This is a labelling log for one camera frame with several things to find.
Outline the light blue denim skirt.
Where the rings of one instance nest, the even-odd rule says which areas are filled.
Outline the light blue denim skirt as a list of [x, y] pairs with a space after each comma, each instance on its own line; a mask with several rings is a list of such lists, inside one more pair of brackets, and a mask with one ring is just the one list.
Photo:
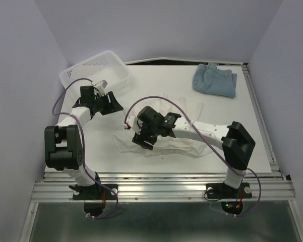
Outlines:
[[192, 87], [202, 94], [236, 97], [237, 74], [220, 70], [215, 63], [199, 64], [192, 79]]

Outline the white skirt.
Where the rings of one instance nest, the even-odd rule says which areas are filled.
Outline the white skirt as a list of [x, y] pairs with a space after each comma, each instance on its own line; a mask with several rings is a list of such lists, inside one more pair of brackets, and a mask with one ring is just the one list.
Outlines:
[[[173, 102], [177, 104], [192, 121], [197, 121], [199, 119], [203, 108], [203, 104], [201, 102], [189, 100], [185, 97], [175, 99]], [[180, 111], [169, 102], [159, 98], [151, 98], [136, 104], [130, 111], [130, 115], [137, 115], [145, 106], [152, 107], [162, 115], [166, 115], [169, 112], [180, 113]], [[135, 153], [144, 157], [181, 154], [192, 158], [206, 156], [212, 152], [205, 143], [190, 139], [174, 139], [171, 137], [161, 136], [157, 138], [152, 150], [143, 149], [132, 142], [133, 136], [134, 131], [132, 130], [119, 130], [113, 134], [113, 141], [119, 152]]]

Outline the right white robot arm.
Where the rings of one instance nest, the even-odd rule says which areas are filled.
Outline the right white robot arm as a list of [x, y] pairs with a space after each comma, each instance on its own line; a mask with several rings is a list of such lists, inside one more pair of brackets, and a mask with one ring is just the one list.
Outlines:
[[228, 167], [222, 191], [233, 197], [240, 191], [256, 142], [239, 122], [230, 125], [213, 125], [194, 122], [178, 113], [167, 115], [144, 107], [137, 116], [128, 117], [125, 125], [133, 129], [133, 143], [144, 149], [153, 150], [158, 137], [189, 139], [204, 142], [212, 151], [220, 149], [218, 157]]

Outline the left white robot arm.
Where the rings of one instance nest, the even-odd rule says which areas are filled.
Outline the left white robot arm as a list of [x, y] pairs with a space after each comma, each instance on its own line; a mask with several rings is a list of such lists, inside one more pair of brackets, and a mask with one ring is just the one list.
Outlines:
[[86, 166], [83, 126], [97, 113], [108, 115], [123, 109], [112, 91], [106, 92], [102, 86], [80, 87], [80, 97], [71, 112], [61, 112], [65, 119], [44, 130], [46, 166], [66, 173], [79, 188], [85, 188], [90, 198], [98, 198], [105, 186], [98, 174]]

